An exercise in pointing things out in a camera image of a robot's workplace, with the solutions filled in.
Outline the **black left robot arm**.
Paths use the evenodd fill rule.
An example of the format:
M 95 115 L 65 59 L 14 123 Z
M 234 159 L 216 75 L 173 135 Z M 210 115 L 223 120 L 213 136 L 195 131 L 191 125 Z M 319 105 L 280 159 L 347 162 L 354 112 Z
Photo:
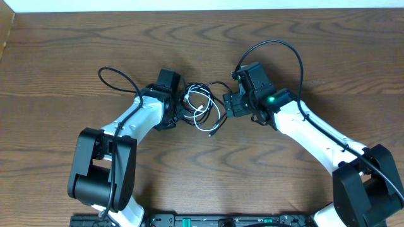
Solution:
M 156 83 L 134 89 L 133 104 L 101 129 L 79 136 L 68 180 L 68 195 L 99 211 L 72 216 L 71 226 L 141 226 L 145 209 L 133 197 L 136 149 L 152 129 L 172 129 L 184 116 L 181 76 L 161 69 Z

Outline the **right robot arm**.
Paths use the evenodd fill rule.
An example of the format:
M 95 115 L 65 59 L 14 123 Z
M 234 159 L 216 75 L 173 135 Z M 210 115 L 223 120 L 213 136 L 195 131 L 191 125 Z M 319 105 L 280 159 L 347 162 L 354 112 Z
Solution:
M 237 67 L 239 90 L 223 96 L 229 117 L 251 120 L 291 137 L 333 179 L 333 202 L 311 216 L 313 226 L 383 226 L 403 209 L 403 185 L 391 152 L 354 141 L 320 119 L 297 95 L 278 90 L 258 62 Z

